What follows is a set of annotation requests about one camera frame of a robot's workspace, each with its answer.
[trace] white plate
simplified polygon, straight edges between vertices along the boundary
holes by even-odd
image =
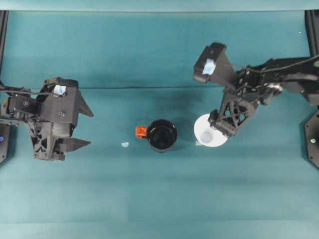
[[[217,129],[212,129],[208,122],[209,114],[199,117],[194,124],[194,134],[197,140],[207,147],[218,147],[227,141],[227,137]]]

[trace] teal table surface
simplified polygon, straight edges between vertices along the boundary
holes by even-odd
[[[198,86],[193,65],[213,41],[241,65],[309,56],[303,11],[10,12],[1,78],[31,88],[56,76],[82,88]]]
[[[31,11],[208,12],[319,8],[317,0],[1,0],[0,9]]]
[[[303,17],[11,12],[2,80],[39,88],[49,77],[76,79],[95,116],[81,115],[74,131],[92,144],[64,162],[33,159],[26,127],[12,130],[0,165],[0,238],[317,239],[319,170],[302,129],[316,108],[301,95],[260,106],[221,147],[196,146],[193,135],[223,94],[191,79],[204,46],[225,42],[244,65],[308,56]],[[178,130],[165,154],[134,135],[160,118]]]

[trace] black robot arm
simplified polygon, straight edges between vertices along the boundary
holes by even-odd
[[[242,67],[235,72],[225,51],[226,46],[220,43],[207,46],[194,66],[193,76],[196,81],[211,81],[225,87],[220,109],[213,110],[208,119],[210,125],[225,136],[234,136],[254,115],[259,104],[268,105],[283,89],[302,94],[311,105],[319,105],[318,55],[270,59],[262,65]],[[305,125],[306,138],[310,137],[312,142],[316,141],[313,124]],[[309,159],[319,167],[318,144],[307,141],[307,146]]]
[[[32,93],[25,88],[7,87],[1,83],[0,92],[9,95],[1,105],[2,133],[7,132],[12,124],[18,126],[20,122],[25,123],[31,136],[34,158],[61,161],[65,158],[64,153],[90,143],[71,138],[79,113],[93,116],[79,91],[77,81],[60,77],[48,79],[44,81],[39,93]]]

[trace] orange handle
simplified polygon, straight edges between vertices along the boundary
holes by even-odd
[[[135,136],[137,138],[146,138],[148,133],[148,128],[144,126],[136,126],[135,128]]]

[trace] black cable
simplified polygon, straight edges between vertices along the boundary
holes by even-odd
[[[300,64],[304,64],[304,63],[307,63],[309,61],[312,61],[316,58],[319,57],[319,54],[318,55],[315,55],[311,58],[308,58],[306,60],[303,60],[303,61],[299,61],[299,62],[296,62],[296,63],[293,63],[293,64],[290,64],[290,65],[287,65],[287,66],[282,66],[282,67],[277,67],[277,68],[271,68],[271,69],[266,69],[266,70],[256,70],[254,68],[250,68],[250,67],[246,67],[246,66],[241,66],[241,65],[236,65],[236,64],[231,64],[231,66],[233,68],[241,68],[243,70],[248,70],[248,71],[251,71],[251,72],[255,72],[255,73],[267,73],[267,72],[273,72],[273,71],[281,71],[281,70],[285,70],[285,69],[288,69],[288,68],[291,68],[293,66],[297,66],[297,65],[300,65]],[[223,64],[223,63],[217,63],[217,65],[224,65],[224,66],[229,66],[227,64]]]
[[[0,90],[0,92],[4,93],[16,93],[16,94],[25,94],[25,95],[36,95],[36,96],[57,96],[62,97],[62,95],[51,93],[51,92],[28,92],[28,91],[14,91],[14,90]]]

